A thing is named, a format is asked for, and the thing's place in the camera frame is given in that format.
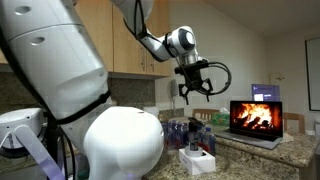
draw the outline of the fire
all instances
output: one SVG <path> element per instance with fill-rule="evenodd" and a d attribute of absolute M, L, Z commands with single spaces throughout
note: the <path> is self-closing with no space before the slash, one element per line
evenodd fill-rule
<path fill-rule="evenodd" d="M 243 127 L 248 127 L 249 123 L 254 124 L 251 126 L 251 129 L 260 129 L 267 128 L 271 125 L 271 111 L 270 107 L 265 104 L 242 104 L 244 106 L 244 111 L 239 114 L 238 118 L 244 119 L 246 121 L 243 124 Z"/>

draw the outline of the laptop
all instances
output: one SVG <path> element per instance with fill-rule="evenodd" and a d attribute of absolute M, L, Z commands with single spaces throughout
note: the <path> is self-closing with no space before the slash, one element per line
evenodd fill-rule
<path fill-rule="evenodd" d="M 272 150 L 283 138 L 282 126 L 282 102 L 230 101 L 229 128 L 215 135 Z"/>

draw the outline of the upper cabinet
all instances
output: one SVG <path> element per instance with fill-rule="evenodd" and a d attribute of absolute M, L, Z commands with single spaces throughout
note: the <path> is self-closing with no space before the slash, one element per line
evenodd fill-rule
<path fill-rule="evenodd" d="M 78 1 L 75 8 L 107 70 L 112 72 L 112 3 L 106 0 L 83 0 Z"/>
<path fill-rule="evenodd" d="M 150 32 L 160 37 L 169 32 L 169 7 L 167 0 L 155 0 L 151 15 L 147 20 Z M 114 72 L 170 76 L 170 60 L 159 63 L 129 32 L 122 13 L 113 8 Z"/>
<path fill-rule="evenodd" d="M 0 50 L 0 64 L 8 64 L 1 50 Z"/>

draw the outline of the ceiling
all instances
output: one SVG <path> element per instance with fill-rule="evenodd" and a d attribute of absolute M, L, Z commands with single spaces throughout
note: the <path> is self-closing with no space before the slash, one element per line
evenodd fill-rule
<path fill-rule="evenodd" d="M 205 0 L 264 37 L 320 24 L 320 0 Z"/>

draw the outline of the fireplace video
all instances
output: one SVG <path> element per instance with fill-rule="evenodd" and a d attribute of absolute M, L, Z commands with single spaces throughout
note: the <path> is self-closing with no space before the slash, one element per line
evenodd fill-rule
<path fill-rule="evenodd" d="M 282 106 L 279 102 L 233 102 L 230 116 L 232 129 L 282 136 Z"/>

